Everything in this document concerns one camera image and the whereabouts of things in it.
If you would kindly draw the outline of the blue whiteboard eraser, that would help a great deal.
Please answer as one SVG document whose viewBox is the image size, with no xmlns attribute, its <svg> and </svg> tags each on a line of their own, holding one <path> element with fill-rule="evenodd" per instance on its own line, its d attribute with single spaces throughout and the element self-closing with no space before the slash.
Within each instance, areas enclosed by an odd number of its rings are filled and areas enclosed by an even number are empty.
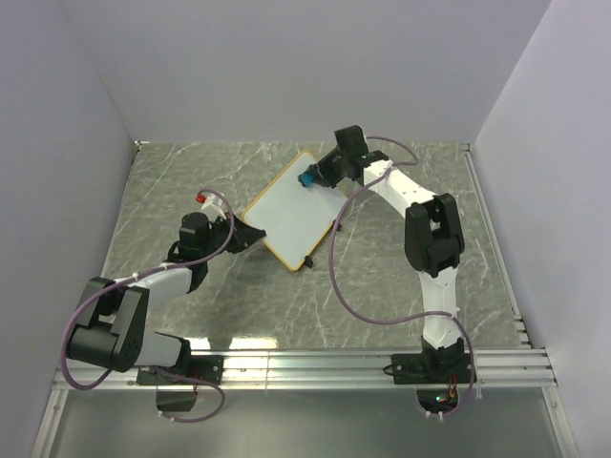
<svg viewBox="0 0 611 458">
<path fill-rule="evenodd" d="M 316 183 L 316 176 L 311 173 L 304 172 L 298 175 L 298 181 L 303 187 L 311 187 Z"/>
</svg>

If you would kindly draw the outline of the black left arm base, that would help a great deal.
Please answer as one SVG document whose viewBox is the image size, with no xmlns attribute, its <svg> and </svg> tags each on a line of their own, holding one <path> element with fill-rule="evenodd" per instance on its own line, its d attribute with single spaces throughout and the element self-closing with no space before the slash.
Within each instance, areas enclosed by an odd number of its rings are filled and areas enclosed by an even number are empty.
<svg viewBox="0 0 611 458">
<path fill-rule="evenodd" d="M 188 385 L 185 378 L 198 379 L 219 385 L 222 379 L 224 357 L 221 355 L 192 356 L 187 365 L 165 368 L 170 376 L 155 369 L 140 369 L 137 372 L 138 385 Z"/>
</svg>

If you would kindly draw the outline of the yellow framed whiteboard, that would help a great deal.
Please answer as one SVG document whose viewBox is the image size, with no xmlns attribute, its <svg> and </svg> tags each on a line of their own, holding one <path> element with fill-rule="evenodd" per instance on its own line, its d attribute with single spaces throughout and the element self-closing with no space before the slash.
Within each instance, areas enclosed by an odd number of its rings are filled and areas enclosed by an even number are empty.
<svg viewBox="0 0 611 458">
<path fill-rule="evenodd" d="M 290 271 L 299 270 L 332 227 L 348 196 L 338 188 L 298 180 L 316 163 L 301 151 L 242 212 L 242 221 L 265 231 L 263 244 Z"/>
</svg>

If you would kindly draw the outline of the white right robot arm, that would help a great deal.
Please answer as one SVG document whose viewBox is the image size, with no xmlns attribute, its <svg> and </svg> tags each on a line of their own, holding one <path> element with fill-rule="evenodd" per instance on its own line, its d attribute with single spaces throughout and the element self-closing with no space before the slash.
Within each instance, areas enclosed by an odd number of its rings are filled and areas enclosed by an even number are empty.
<svg viewBox="0 0 611 458">
<path fill-rule="evenodd" d="M 422 333 L 421 368 L 435 382 L 453 373 L 465 357 L 470 341 L 457 320 L 456 277 L 465 241 L 455 198 L 436 194 L 417 184 L 380 151 L 372 151 L 358 125 L 334 132 L 336 146 L 299 175 L 302 186 L 334 188 L 345 178 L 360 185 L 356 197 L 371 190 L 404 218 L 404 251 L 410 266 L 418 273 L 424 311 L 403 319 L 369 319 L 343 297 L 336 280 L 334 246 L 336 233 L 348 204 L 344 203 L 333 223 L 327 256 L 332 288 L 342 306 L 355 318 L 371 324 L 425 321 Z"/>
</svg>

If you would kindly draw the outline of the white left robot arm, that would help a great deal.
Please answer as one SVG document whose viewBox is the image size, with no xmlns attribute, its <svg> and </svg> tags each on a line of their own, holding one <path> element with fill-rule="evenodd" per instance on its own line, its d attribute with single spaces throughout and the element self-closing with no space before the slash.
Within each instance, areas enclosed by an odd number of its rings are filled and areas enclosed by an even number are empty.
<svg viewBox="0 0 611 458">
<path fill-rule="evenodd" d="M 240 253 L 265 236 L 263 229 L 230 213 L 214 220 L 201 212 L 184 216 L 179 238 L 160 266 L 124 279 L 95 277 L 86 283 L 63 338 L 63 359 L 125 372 L 142 361 L 145 348 L 159 344 L 149 362 L 159 365 L 170 383 L 187 381 L 192 358 L 180 351 L 182 341 L 175 336 L 145 335 L 148 311 L 199 288 L 208 262 L 217 255 Z"/>
</svg>

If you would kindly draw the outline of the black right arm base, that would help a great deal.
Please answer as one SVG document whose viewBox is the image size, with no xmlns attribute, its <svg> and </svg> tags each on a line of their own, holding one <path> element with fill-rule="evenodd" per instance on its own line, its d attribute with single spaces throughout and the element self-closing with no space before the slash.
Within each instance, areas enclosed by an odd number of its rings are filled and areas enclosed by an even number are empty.
<svg viewBox="0 0 611 458">
<path fill-rule="evenodd" d="M 468 384 L 472 365 L 467 354 L 450 358 L 438 358 L 432 353 L 392 354 L 383 373 L 392 377 L 395 385 Z"/>
</svg>

